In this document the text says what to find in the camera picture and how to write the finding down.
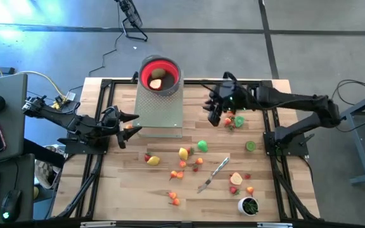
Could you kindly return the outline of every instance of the black metal frame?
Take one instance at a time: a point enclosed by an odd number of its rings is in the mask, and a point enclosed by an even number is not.
[[[272,81],[271,80],[239,80],[241,84],[244,86],[271,86],[272,87]],[[184,84],[186,85],[199,85],[199,84],[217,84],[221,82],[221,80],[184,80]],[[98,98],[98,104],[95,114],[95,119],[99,119],[102,105],[103,105],[103,98],[104,94],[107,88],[110,88],[110,95],[108,97],[107,106],[111,106],[113,102],[113,95],[115,94],[115,86],[117,84],[136,84],[136,74],[133,76],[131,80],[129,79],[103,79],[101,82],[101,89],[99,92],[99,98]],[[271,126],[269,122],[269,116],[267,111],[262,111],[263,119],[264,119],[264,126],[266,128],[266,132],[271,131]],[[273,109],[272,111],[273,119],[274,119],[274,125],[275,127],[279,126],[279,118],[277,109]],[[281,157],[281,164],[282,164],[282,170],[281,171],[278,168],[277,160],[276,158],[280,156]],[[87,178],[87,175],[90,172],[90,166],[91,162],[93,160],[93,155],[87,155],[86,165],[84,167],[84,173],[82,177],[82,186],[83,184],[90,182],[91,180]],[[100,161],[100,164],[102,164],[103,161],[103,155],[98,155],[98,162]],[[279,219],[280,223],[288,223],[292,224],[293,227],[365,227],[361,225],[354,225],[354,224],[341,224],[341,223],[334,223],[334,222],[325,222],[324,220],[315,218],[311,213],[307,211],[305,206],[300,202],[297,195],[292,191],[291,187],[291,180],[290,180],[290,173],[288,170],[288,162],[286,160],[286,156],[282,154],[273,154],[270,155],[270,161],[271,161],[271,170],[273,174],[273,181],[274,181],[274,189],[276,192],[276,199],[277,199],[277,205],[278,205],[278,213],[279,213]],[[81,198],[77,205],[77,210],[75,213],[75,218],[67,218],[67,220],[63,220],[62,218],[56,218],[59,219],[60,225],[67,225],[68,227],[80,227],[80,222],[92,222],[93,221],[93,215],[94,215],[94,206],[96,202],[96,195],[98,192],[98,183],[99,183],[99,173],[101,171],[101,165],[99,166],[99,169],[97,170],[97,178],[94,179],[93,188],[90,195],[90,201],[89,201],[89,208],[86,213],[86,216],[81,217],[82,214],[82,207],[84,204],[84,195],[78,196]],[[283,196],[281,194],[281,186],[284,187],[284,189],[287,192],[288,195],[288,201],[290,205],[290,213],[291,216],[287,216],[285,209],[284,209],[284,203],[283,203]],[[303,216],[304,219],[299,219],[297,216],[297,209],[300,212],[300,214]],[[263,226],[260,222],[181,222],[181,221],[129,221],[129,220],[120,220],[114,222],[116,226],[161,226],[161,225],[175,225],[177,227],[215,227],[215,226],[231,226],[231,227],[250,227],[250,226]],[[38,222],[38,227],[43,227],[43,222]]]

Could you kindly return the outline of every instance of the green plant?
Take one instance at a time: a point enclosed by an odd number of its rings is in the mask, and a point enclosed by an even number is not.
[[[254,199],[251,199],[249,202],[243,202],[243,209],[250,215],[255,215],[259,212],[259,207]]]

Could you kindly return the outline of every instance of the gray floor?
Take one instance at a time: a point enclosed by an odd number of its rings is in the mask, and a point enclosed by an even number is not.
[[[135,0],[146,28],[262,29],[258,1]],[[265,0],[271,29],[365,30],[365,0]],[[0,0],[0,23],[117,27],[112,0]],[[49,75],[68,91],[82,85],[88,72],[101,65],[101,55],[113,48],[119,33],[19,32],[0,30],[0,65]],[[106,68],[92,77],[130,77],[141,60],[161,54],[180,64],[185,77],[221,77],[226,70],[239,78],[271,79],[262,34],[149,33],[147,43],[119,39],[118,51],[105,58]],[[273,35],[279,77],[289,79],[299,94],[329,94],[338,81],[365,82],[365,36]],[[56,93],[39,76],[29,77],[29,91]],[[365,88],[345,86],[350,102],[365,97]],[[340,110],[348,105],[338,98]],[[304,118],[307,113],[298,113]],[[335,129],[316,129],[308,142],[314,187],[322,218],[365,225],[365,184],[349,179],[363,174],[351,136]],[[47,121],[27,118],[26,138],[39,144],[56,143],[65,131]],[[35,208],[36,218],[46,203]]]

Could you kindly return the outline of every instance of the knife blade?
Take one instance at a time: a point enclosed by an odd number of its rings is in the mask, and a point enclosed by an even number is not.
[[[197,193],[202,192],[204,189],[206,189],[208,187],[208,185],[211,183],[214,175],[216,175],[219,171],[221,171],[221,169],[229,162],[229,160],[230,160],[229,158],[225,158],[225,160],[222,161],[222,163],[218,166],[218,168],[210,175],[208,180],[205,181],[205,183],[198,189]]]

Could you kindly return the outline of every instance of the kitchen knife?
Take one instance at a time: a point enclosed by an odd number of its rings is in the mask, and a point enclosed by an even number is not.
[[[202,192],[204,189],[206,189],[208,187],[208,185],[210,184],[210,182],[212,181],[212,178],[214,177],[214,175],[216,175],[219,171],[221,171],[221,169],[229,162],[229,158],[225,158],[225,160],[222,161],[222,163],[219,165],[219,167],[211,174],[211,176],[208,178],[207,181],[205,181],[205,183],[198,189],[197,193]]]

